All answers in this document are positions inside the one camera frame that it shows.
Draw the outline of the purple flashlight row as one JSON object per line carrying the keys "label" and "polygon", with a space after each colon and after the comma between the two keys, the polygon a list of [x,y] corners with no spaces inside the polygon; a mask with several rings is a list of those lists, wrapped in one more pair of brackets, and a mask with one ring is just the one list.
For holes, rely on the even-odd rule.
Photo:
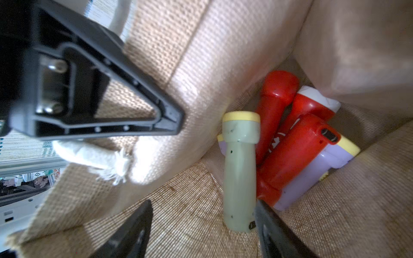
{"label": "purple flashlight row", "polygon": [[361,149],[352,141],[341,136],[335,145],[328,144],[305,169],[282,189],[280,199],[274,208],[283,211],[318,182],[329,175],[330,169],[340,169],[354,159]]}
{"label": "purple flashlight row", "polygon": [[221,153],[222,153],[224,156],[226,156],[226,153],[227,153],[227,143],[225,142],[222,134],[219,134],[219,135],[217,136],[217,141],[218,141],[218,146],[219,146],[219,149],[220,149]]}

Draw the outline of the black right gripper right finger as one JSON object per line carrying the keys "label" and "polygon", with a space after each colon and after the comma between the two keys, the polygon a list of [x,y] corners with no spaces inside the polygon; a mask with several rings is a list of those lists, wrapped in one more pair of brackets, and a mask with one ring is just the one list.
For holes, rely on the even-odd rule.
{"label": "black right gripper right finger", "polygon": [[257,200],[254,214],[264,258],[317,257],[263,200]]}

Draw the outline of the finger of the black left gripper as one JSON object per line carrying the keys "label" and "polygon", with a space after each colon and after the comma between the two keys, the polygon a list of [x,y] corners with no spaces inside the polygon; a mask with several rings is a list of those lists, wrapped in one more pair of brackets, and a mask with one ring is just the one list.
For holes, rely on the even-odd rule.
{"label": "finger of the black left gripper", "polygon": [[[155,111],[97,118],[110,80]],[[122,52],[113,32],[56,1],[1,2],[1,136],[39,140],[177,135],[184,111]]]}

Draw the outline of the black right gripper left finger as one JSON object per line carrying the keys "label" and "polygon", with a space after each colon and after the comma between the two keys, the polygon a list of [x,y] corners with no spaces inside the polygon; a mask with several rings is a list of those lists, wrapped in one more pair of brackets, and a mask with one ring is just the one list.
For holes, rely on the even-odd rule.
{"label": "black right gripper left finger", "polygon": [[152,220],[152,202],[146,200],[91,257],[143,258],[151,234]]}

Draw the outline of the light green flashlight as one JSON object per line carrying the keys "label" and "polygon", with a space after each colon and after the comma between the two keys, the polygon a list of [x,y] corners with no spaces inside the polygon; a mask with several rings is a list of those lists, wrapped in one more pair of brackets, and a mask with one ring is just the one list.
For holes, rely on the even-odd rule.
{"label": "light green flashlight", "polygon": [[260,116],[250,111],[223,116],[222,135],[227,145],[224,164],[223,219],[233,231],[251,232],[256,227],[256,144],[260,140]]}

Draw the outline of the burlap tote bag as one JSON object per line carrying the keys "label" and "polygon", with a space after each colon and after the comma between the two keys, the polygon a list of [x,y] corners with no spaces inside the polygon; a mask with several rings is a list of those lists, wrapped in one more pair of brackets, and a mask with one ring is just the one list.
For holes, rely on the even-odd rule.
{"label": "burlap tote bag", "polygon": [[256,232],[223,223],[222,117],[288,67],[341,102],[330,125],[361,148],[281,213],[323,258],[413,255],[412,1],[138,1],[124,47],[186,113],[167,137],[111,137],[133,163],[116,186],[71,163],[26,230],[20,258],[87,258],[145,199],[148,258],[258,258]]}

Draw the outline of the red flashlight row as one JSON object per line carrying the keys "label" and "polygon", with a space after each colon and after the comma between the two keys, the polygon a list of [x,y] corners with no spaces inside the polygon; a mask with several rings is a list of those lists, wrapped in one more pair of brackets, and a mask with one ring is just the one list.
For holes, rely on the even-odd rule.
{"label": "red flashlight row", "polygon": [[327,122],[341,103],[323,96],[317,89],[303,86],[292,108],[274,136],[275,145],[257,172],[257,199],[273,206],[282,190],[328,145],[341,140],[340,133]]}
{"label": "red flashlight row", "polygon": [[285,108],[299,87],[298,78],[286,71],[272,71],[265,77],[256,113],[260,115],[260,140],[256,144],[256,163],[261,164],[278,129]]}

